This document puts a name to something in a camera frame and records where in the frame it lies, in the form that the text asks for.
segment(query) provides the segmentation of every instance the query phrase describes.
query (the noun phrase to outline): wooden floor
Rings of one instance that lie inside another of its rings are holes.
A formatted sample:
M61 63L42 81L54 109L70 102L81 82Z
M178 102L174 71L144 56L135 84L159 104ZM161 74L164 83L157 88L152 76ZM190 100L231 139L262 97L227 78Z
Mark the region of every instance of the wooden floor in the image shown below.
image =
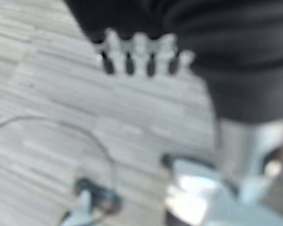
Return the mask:
M60 0L0 0L0 121L16 115L65 120L92 131L117 161L124 210L105 226L161 226L168 175L164 152L214 159L212 111L202 81L185 67L175 78L106 76ZM139 67L144 37L138 36ZM165 51L169 40L165 40ZM56 226L76 178L109 185L107 162L78 133L41 122L0 130L0 226ZM283 214L283 176L268 205Z

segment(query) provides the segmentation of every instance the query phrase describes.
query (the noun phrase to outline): cable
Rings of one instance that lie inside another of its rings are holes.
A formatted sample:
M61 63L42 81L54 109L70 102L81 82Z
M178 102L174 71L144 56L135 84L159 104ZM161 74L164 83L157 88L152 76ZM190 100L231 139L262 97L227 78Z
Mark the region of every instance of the cable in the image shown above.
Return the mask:
M89 138L90 140L94 141L96 145L100 148L101 152L104 154L107 162L109 163L110 168L110 179L111 179L111 191L115 194L117 193L117 169L116 169L116 161L112 158L111 154L109 153L108 149L101 143L101 141L93 135L89 130L80 127L78 125L69 123L67 121L63 120L55 120L51 118L41 117L41 116L33 116L33 115L23 115L23 116L16 116L11 119L5 120L0 123L0 129L8 126L12 123L19 122L19 121L46 121L51 122L53 124L59 125L64 128L75 130L76 132L79 132ZM101 223L109 216L109 213L104 212L101 217L94 220L91 224L88 226L93 226L95 224Z

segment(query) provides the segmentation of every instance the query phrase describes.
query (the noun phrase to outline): person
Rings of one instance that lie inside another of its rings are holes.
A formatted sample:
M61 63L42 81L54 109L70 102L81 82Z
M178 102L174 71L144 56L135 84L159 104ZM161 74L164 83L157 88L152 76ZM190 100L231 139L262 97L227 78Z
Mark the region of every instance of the person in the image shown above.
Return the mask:
M130 38L175 33L196 54L219 117L283 118L283 0L65 0L92 42L113 28Z
M242 203L260 201L283 144L283 0L65 2L94 44L107 28L122 40L173 33L178 49L195 54L190 69L206 82L220 121L217 169Z

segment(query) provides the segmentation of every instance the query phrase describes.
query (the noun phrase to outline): black sleeve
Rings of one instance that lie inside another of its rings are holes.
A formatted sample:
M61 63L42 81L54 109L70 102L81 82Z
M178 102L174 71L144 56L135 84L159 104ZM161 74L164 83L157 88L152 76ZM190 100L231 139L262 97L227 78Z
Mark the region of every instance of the black sleeve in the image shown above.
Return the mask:
M120 32L145 32L160 36L162 27L145 10L141 0L65 0L87 37L107 28Z
M164 27L191 49L217 114L244 122L283 118L283 1L166 0Z

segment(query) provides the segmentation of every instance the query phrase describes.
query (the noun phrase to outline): black fabric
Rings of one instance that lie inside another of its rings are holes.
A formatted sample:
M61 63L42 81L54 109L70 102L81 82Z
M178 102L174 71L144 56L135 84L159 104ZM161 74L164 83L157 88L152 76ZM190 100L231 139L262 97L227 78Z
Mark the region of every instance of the black fabric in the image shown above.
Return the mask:
M66 0L90 37L107 27L176 33L196 53L217 114L244 122L283 118L283 1Z

